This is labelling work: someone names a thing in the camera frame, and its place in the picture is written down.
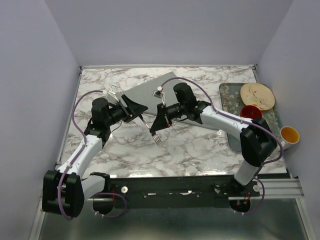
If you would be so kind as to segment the silver fork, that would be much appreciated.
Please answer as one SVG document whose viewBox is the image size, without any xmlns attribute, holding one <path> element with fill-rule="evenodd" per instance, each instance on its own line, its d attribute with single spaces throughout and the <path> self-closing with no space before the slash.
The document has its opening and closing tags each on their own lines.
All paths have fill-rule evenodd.
<svg viewBox="0 0 320 240">
<path fill-rule="evenodd" d="M 139 118 L 143 122 L 143 124 L 147 127 L 147 129 L 149 130 L 149 133 L 151 134 L 151 137 L 154 140 L 154 142 L 156 143 L 156 145 L 160 146 L 162 144 L 160 136 L 156 132 L 151 131 L 151 128 L 149 127 L 149 125 L 147 124 L 147 122 L 145 121 L 145 119 L 143 118 L 143 116 L 141 114 L 139 115 Z"/>
</svg>

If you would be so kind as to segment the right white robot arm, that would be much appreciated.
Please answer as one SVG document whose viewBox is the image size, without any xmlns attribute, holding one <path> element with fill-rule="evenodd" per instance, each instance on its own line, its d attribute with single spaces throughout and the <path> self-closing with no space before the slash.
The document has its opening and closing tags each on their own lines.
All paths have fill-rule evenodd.
<svg viewBox="0 0 320 240">
<path fill-rule="evenodd" d="M 185 116 L 205 129 L 222 130 L 232 135 L 240 141 L 244 161 L 234 174 L 230 191 L 236 196 L 243 195 L 264 161 L 280 144 L 266 120 L 262 117 L 242 118 L 213 109 L 211 103 L 197 100 L 192 88 L 185 82 L 176 84 L 173 91 L 177 103 L 170 106 L 164 103 L 157 105 L 157 115 L 150 133 L 155 135 L 160 130 L 170 128 L 174 119 Z"/>
</svg>

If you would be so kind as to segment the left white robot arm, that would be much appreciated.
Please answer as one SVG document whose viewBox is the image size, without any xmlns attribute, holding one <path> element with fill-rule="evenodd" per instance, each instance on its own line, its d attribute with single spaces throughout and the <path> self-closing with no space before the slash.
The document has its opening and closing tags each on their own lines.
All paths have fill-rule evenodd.
<svg viewBox="0 0 320 240">
<path fill-rule="evenodd" d="M 93 100 L 91 118 L 83 139 L 71 157 L 56 170 L 49 170 L 43 177 L 42 210 L 58 214 L 67 220 L 81 213 L 86 200 L 94 195 L 107 197 L 111 185 L 106 182 L 109 175 L 94 173 L 87 179 L 82 177 L 93 158 L 103 149 L 111 135 L 111 126 L 118 122 L 129 123 L 142 115 L 148 107 L 122 95 L 115 103 L 104 97 Z"/>
</svg>

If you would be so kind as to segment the grey cloth napkin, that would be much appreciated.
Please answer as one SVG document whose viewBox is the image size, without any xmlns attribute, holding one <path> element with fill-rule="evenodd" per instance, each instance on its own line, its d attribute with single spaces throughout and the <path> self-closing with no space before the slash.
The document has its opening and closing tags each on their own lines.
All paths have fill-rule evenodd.
<svg viewBox="0 0 320 240">
<path fill-rule="evenodd" d="M 161 104 L 162 100 L 153 96 L 153 94 L 157 87 L 159 87 L 165 80 L 173 77 L 176 77 L 176 74 L 173 71 L 169 71 L 158 77 L 154 77 L 151 80 L 147 80 L 145 83 L 131 85 L 128 90 L 118 90 L 116 96 L 120 100 L 122 95 L 126 95 L 133 102 L 147 106 L 148 109 L 144 112 L 145 114 L 156 116 L 158 112 L 157 105 Z M 164 102 L 166 106 L 178 103 L 173 87 L 180 82 L 181 80 L 175 79 L 168 82 L 163 87 Z"/>
</svg>

